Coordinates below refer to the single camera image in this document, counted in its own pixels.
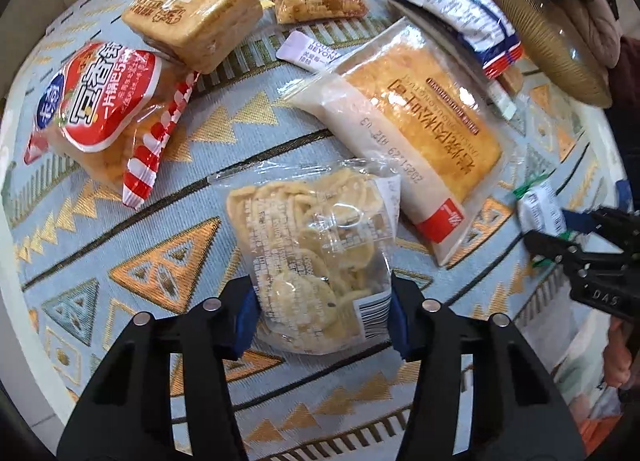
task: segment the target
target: silver rivet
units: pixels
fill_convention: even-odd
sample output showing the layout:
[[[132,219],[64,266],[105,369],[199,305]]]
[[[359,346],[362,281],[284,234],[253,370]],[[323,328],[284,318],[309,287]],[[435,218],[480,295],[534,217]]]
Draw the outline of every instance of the silver rivet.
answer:
[[[436,313],[436,311],[440,311],[441,307],[442,304],[434,298],[426,298],[422,301],[422,309],[429,313]]]
[[[498,327],[507,327],[511,323],[511,319],[506,316],[504,313],[496,313],[492,320],[494,324]]]
[[[222,307],[222,302],[220,302],[219,298],[211,297],[202,303],[202,307],[204,311],[217,311]]]
[[[149,315],[146,311],[142,311],[141,313],[138,313],[135,317],[133,317],[133,323],[136,326],[144,326],[145,324],[148,324],[150,320],[151,315]]]

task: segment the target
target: table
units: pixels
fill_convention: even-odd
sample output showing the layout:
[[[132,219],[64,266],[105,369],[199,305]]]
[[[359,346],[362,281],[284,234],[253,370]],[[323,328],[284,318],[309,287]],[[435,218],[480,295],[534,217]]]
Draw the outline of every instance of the table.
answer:
[[[17,279],[46,356],[73,399],[133,314],[182,313],[243,273],[221,193],[207,186],[207,175],[243,160],[324,162],[351,155],[313,117],[283,106],[282,87],[305,72],[274,57],[291,27],[277,26],[267,12],[221,66],[201,77],[139,212],[122,206],[118,195],[94,184],[70,158],[47,154],[24,165],[34,105],[61,62],[92,39],[148,48],[120,21],[130,1],[79,0],[60,15],[18,74],[8,109],[15,115],[3,128],[4,134],[15,130],[16,165],[3,204]],[[348,51],[394,18],[382,0],[370,3],[363,20],[299,29]],[[518,65],[526,75],[525,94],[509,122],[517,149],[460,250],[438,268],[402,224],[394,264],[398,275],[458,314],[483,318],[502,311],[524,328],[566,293],[557,269],[529,266],[511,190],[551,172],[562,205],[583,210],[615,204],[614,182],[624,171],[602,111],[568,99],[530,61]],[[567,130],[558,130],[558,120]],[[17,286],[3,288],[2,296],[21,297]],[[571,311],[576,325],[586,314]],[[549,361],[559,360],[572,332],[558,337],[558,351],[545,352]],[[250,458],[280,460],[392,459],[418,372],[384,339],[323,357],[254,343],[226,368]],[[471,369],[471,359],[463,358],[461,415],[467,416]],[[172,372],[175,438],[188,451],[178,357]],[[52,408],[64,423],[68,402]],[[468,440],[465,423],[458,430],[460,449],[465,435]]]

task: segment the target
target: red and white striped edge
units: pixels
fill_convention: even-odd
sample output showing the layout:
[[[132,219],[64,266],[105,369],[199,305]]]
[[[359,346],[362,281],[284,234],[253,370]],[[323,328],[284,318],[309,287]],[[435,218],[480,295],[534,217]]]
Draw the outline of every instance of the red and white striped edge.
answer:
[[[156,182],[160,155],[169,141],[169,136],[180,119],[180,115],[191,97],[193,85],[199,73],[190,72],[185,81],[177,85],[174,101],[162,113],[148,133],[142,137],[142,145],[138,146],[122,175],[122,204],[138,209],[149,197]]]

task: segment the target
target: blue oval logo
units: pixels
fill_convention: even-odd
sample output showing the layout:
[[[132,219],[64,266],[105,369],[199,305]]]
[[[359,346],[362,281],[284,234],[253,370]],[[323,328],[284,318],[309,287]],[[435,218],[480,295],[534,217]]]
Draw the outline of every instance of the blue oval logo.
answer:
[[[62,100],[62,93],[65,89],[65,76],[63,73],[58,73],[44,91],[44,95],[41,96],[40,102],[38,102],[38,110],[36,112],[36,125],[39,129],[44,129],[49,125],[51,118],[55,114],[60,101]]]

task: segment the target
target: person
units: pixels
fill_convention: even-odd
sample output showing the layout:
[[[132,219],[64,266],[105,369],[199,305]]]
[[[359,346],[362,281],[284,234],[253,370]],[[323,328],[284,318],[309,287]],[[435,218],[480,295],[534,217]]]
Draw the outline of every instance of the person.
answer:
[[[604,358],[604,379],[609,387],[619,388],[631,377],[633,358],[626,348],[626,337],[622,329],[623,321],[611,317],[609,325],[609,343],[602,352]]]

